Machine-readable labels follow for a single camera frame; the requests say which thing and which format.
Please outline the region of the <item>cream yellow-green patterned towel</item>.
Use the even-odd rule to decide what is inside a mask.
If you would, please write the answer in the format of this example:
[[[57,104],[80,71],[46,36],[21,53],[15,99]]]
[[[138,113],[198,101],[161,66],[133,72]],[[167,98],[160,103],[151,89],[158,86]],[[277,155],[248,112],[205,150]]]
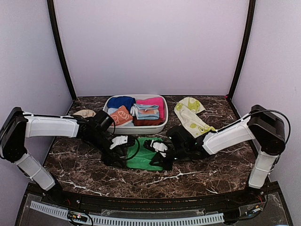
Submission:
[[[194,137],[197,138],[215,128],[203,122],[197,114],[204,111],[203,105],[195,98],[185,97],[174,107],[174,112],[179,118],[183,127]]]

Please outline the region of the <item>green microfiber towel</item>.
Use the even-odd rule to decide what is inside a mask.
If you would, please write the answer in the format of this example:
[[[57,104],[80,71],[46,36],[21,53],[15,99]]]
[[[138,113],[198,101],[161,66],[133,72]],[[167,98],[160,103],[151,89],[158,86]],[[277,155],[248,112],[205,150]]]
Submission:
[[[151,138],[151,137],[140,137],[138,141],[140,143],[139,152],[137,155],[127,161],[127,167],[131,169],[138,169],[138,170],[149,170],[149,171],[162,171],[163,168],[160,166],[152,166],[150,162],[152,158],[155,156],[155,152],[152,152],[146,149],[143,144],[146,140],[155,140],[155,141],[162,141],[161,138]]]

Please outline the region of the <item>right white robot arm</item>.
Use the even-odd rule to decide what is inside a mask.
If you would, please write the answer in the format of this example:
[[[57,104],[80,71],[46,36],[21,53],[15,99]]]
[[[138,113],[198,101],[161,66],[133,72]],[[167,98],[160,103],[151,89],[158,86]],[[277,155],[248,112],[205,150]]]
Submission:
[[[285,132],[286,123],[290,121],[283,113],[254,105],[250,113],[217,131],[194,138],[183,126],[174,126],[167,131],[171,145],[148,139],[143,146],[155,153],[150,165],[171,170],[176,160],[202,160],[228,147],[256,140],[261,148],[248,178],[248,188],[240,193],[242,203],[250,204],[285,150],[291,135]]]

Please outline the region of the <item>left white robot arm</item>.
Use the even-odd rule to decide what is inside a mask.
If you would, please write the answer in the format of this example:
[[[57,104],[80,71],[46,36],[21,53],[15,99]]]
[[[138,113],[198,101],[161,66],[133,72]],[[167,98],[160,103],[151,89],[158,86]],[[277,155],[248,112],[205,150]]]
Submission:
[[[56,205],[66,202],[66,194],[60,184],[28,152],[25,139],[31,137],[79,138],[102,153],[102,161],[107,166],[125,167],[126,159],[109,140],[106,131],[114,120],[100,110],[93,117],[79,115],[47,116],[24,112],[20,107],[12,109],[0,130],[0,157],[14,163],[40,188],[48,192],[48,198]]]

